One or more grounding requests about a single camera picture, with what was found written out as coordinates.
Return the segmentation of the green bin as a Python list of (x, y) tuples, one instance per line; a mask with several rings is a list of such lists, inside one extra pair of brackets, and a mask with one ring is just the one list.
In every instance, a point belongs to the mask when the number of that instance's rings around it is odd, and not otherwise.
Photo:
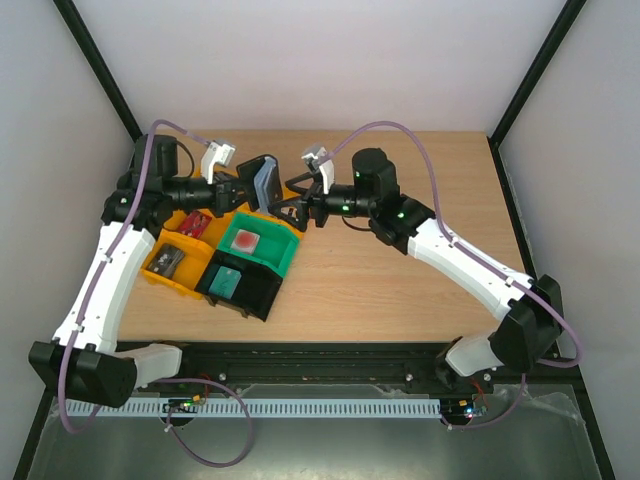
[[(258, 235), (256, 247), (251, 253), (233, 247), (240, 231)], [(286, 225), (258, 215), (236, 213), (216, 249), (266, 266), (284, 278), (299, 244), (300, 238)]]

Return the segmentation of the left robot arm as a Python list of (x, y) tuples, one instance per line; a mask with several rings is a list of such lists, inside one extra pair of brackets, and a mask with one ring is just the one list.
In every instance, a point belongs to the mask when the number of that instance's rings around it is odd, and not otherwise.
[(240, 179), (224, 172), (235, 152), (222, 141), (206, 150), (189, 177), (178, 174), (179, 141), (145, 135), (107, 198), (95, 256), (80, 292), (49, 342), (36, 342), (28, 360), (60, 401), (120, 407), (144, 385), (176, 375), (182, 351), (153, 343), (120, 352), (117, 335), (145, 259), (175, 211), (208, 209), (220, 217), (246, 202)]

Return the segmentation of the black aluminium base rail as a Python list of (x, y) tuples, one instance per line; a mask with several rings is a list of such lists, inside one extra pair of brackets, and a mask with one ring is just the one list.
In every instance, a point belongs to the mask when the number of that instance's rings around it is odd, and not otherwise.
[(398, 386), (411, 394), (451, 397), (517, 383), (510, 367), (460, 380), (444, 379), (445, 343), (229, 343), (163, 341), (182, 353), (180, 377), (208, 377), (231, 387), (251, 384), (367, 384)]

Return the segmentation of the red circle card stack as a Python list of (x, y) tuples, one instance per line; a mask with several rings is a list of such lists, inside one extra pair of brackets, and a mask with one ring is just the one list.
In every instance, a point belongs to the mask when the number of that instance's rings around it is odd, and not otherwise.
[(236, 252), (253, 255), (259, 241), (259, 234), (245, 229), (238, 229), (232, 240), (231, 249)]

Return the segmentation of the black bin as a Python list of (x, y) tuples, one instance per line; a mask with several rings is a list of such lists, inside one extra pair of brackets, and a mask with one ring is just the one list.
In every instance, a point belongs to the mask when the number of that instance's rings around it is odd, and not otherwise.
[[(231, 299), (208, 294), (208, 287), (219, 266), (226, 266), (242, 273), (240, 283)], [(253, 316), (265, 322), (282, 283), (283, 278), (266, 266), (215, 250), (196, 286), (196, 291), (213, 306), (222, 303), (238, 310), (245, 318)]]

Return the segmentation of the black card stack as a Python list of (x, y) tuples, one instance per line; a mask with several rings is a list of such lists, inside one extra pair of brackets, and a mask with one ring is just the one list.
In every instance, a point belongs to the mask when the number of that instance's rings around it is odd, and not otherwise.
[(185, 253), (181, 249), (171, 244), (164, 244), (152, 258), (147, 270), (171, 279), (184, 258)]

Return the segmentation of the yellow bin far left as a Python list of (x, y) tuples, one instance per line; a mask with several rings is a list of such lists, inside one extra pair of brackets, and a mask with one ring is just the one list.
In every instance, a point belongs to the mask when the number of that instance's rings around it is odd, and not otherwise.
[(214, 218), (235, 211), (246, 200), (242, 181), (226, 171), (214, 171), (212, 181), (202, 177), (174, 177), (163, 182), (172, 214), (163, 231), (200, 240)]

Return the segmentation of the teal card stack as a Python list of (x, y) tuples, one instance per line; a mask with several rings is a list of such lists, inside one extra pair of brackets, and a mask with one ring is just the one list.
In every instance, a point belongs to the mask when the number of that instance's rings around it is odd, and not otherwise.
[(231, 299), (242, 278), (242, 273), (238, 270), (219, 266), (208, 287), (208, 294), (224, 299)]

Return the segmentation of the right black frame post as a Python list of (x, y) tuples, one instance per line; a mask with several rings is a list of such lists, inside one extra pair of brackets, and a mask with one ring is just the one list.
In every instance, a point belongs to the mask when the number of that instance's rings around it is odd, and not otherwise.
[(519, 83), (488, 141), (492, 151), (500, 148), (519, 114), (541, 80), (556, 52), (586, 5), (586, 0), (567, 0)]

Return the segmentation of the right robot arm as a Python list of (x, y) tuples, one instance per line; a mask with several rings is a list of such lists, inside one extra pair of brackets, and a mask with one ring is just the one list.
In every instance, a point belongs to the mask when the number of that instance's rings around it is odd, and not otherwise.
[(447, 231), (436, 213), (401, 192), (396, 168), (379, 148), (352, 157), (353, 182), (335, 181), (325, 149), (309, 151), (308, 170), (287, 181), (294, 197), (272, 202), (276, 218), (304, 232), (310, 222), (323, 227), (332, 215), (367, 219), (382, 243), (435, 268), (474, 296), (498, 320), (496, 330), (454, 339), (439, 355), (436, 379), (455, 392), (474, 374), (506, 367), (529, 373), (563, 329), (559, 283), (513, 270)]

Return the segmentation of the yellow bin near left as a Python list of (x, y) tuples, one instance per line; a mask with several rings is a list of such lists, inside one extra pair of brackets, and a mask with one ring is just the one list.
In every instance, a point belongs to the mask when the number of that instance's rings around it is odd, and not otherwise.
[(182, 296), (200, 300), (196, 286), (214, 249), (192, 237), (163, 230), (140, 269), (151, 284), (164, 285)]

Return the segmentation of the black leather card holder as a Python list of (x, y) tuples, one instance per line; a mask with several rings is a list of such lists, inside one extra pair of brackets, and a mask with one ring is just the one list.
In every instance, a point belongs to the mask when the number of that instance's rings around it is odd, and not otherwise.
[(283, 199), (278, 160), (262, 155), (236, 167), (244, 185), (249, 207), (254, 212), (269, 215), (269, 207)]

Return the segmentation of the left black frame post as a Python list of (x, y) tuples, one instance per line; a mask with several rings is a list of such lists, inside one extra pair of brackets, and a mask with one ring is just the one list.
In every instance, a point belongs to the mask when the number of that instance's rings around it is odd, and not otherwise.
[(53, 0), (53, 4), (82, 52), (127, 134), (133, 142), (137, 141), (143, 135), (139, 123), (75, 2), (72, 0)]

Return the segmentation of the black frame post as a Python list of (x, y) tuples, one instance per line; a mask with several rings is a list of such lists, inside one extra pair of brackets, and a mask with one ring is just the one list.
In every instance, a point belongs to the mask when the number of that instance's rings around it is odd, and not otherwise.
[(139, 123), (75, 2), (72, 0), (53, 0), (53, 4), (82, 52), (127, 134), (133, 142), (137, 141), (143, 135)]
[(488, 141), (492, 151), (500, 148), (519, 114), (541, 80), (556, 52), (586, 5), (586, 0), (567, 0), (519, 83)]

